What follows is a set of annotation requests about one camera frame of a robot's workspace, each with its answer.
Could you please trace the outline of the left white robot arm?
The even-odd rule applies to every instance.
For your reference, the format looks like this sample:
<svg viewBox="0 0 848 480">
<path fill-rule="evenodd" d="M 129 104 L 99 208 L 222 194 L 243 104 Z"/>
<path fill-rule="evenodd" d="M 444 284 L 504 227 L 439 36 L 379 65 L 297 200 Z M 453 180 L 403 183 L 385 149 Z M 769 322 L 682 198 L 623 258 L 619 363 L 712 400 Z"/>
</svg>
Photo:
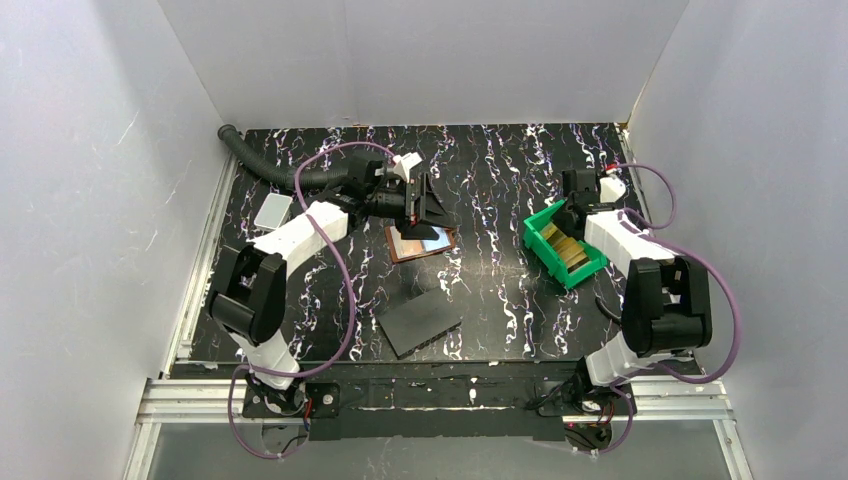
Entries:
<svg viewBox="0 0 848 480">
<path fill-rule="evenodd" d="M 308 190 L 317 194 L 272 232 L 242 248 L 223 247 L 205 304 L 207 316 L 245 353 L 249 372 L 277 392 L 305 376 L 281 332 L 292 273 L 371 217 L 391 220 L 401 240 L 426 246 L 451 228 L 418 153 L 386 165 L 377 153 L 359 150 L 339 169 L 300 167 L 288 183 L 299 201 Z"/>
</svg>

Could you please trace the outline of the green plastic card tray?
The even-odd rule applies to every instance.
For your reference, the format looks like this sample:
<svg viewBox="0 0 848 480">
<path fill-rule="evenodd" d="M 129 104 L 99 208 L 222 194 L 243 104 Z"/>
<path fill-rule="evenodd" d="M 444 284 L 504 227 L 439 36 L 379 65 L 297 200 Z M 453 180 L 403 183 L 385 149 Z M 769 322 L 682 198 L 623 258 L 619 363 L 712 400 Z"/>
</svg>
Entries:
<svg viewBox="0 0 848 480">
<path fill-rule="evenodd" d="M 609 265 L 598 249 L 564 234 L 552 221 L 565 204 L 560 200 L 523 220 L 524 246 L 544 264 L 549 275 L 571 290 Z"/>
</svg>

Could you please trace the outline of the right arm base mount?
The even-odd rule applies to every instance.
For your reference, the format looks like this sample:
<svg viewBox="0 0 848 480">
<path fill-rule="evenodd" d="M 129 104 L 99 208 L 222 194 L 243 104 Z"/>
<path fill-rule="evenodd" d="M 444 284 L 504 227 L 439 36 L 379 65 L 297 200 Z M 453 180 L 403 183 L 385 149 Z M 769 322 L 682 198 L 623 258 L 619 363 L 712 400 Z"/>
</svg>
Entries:
<svg viewBox="0 0 848 480">
<path fill-rule="evenodd" d="M 629 435 L 637 407 L 625 385 L 591 386 L 581 380 L 541 382 L 523 408 L 540 417 L 565 421 L 566 440 L 577 453 L 610 453 Z"/>
</svg>

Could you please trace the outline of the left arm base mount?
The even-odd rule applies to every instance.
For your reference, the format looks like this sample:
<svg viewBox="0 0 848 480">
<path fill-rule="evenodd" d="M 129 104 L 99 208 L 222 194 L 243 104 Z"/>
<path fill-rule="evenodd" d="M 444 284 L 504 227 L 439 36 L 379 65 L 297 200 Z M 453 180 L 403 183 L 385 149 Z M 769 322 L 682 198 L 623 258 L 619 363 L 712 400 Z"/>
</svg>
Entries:
<svg viewBox="0 0 848 480">
<path fill-rule="evenodd" d="M 241 416 L 263 422 L 274 420 L 270 429 L 294 430 L 285 444 L 275 446 L 278 453 L 286 454 L 307 441 L 314 420 L 336 418 L 340 412 L 341 388 L 337 383 L 294 379 L 287 390 L 278 391 L 250 373 L 243 374 L 243 379 L 246 388 Z"/>
</svg>

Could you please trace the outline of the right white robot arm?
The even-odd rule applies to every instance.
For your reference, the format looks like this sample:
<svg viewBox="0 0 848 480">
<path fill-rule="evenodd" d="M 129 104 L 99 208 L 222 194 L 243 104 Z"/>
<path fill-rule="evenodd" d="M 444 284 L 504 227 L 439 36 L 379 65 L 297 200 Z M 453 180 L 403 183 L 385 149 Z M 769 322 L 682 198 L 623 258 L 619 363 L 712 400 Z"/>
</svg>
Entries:
<svg viewBox="0 0 848 480">
<path fill-rule="evenodd" d="M 626 190 L 612 173 L 566 170 L 564 203 L 552 217 L 566 236 L 598 250 L 626 278 L 618 334 L 578 364 L 586 392 L 704 347 L 713 336 L 707 269 L 656 243 L 648 222 L 621 205 Z"/>
</svg>

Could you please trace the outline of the brown leather card holder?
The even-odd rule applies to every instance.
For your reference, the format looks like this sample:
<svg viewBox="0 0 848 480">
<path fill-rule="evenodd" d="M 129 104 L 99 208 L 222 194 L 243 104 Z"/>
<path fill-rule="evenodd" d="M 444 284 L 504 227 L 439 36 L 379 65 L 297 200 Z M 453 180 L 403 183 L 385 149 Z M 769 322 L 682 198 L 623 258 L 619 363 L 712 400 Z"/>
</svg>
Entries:
<svg viewBox="0 0 848 480">
<path fill-rule="evenodd" d="M 390 258 L 393 263 L 404 263 L 444 253 L 456 246 L 454 229 L 434 228 L 435 240 L 403 240 L 394 226 L 385 228 Z"/>
</svg>

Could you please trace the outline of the gold credit card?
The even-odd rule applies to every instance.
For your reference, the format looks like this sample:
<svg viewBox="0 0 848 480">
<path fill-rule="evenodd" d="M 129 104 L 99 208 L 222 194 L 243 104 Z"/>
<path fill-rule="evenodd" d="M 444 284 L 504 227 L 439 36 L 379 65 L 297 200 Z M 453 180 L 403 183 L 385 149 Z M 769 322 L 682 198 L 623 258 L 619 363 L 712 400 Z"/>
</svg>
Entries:
<svg viewBox="0 0 848 480">
<path fill-rule="evenodd" d="M 421 240 L 392 240 L 390 251 L 391 258 L 394 262 L 408 261 L 426 253 L 422 247 Z"/>
</svg>

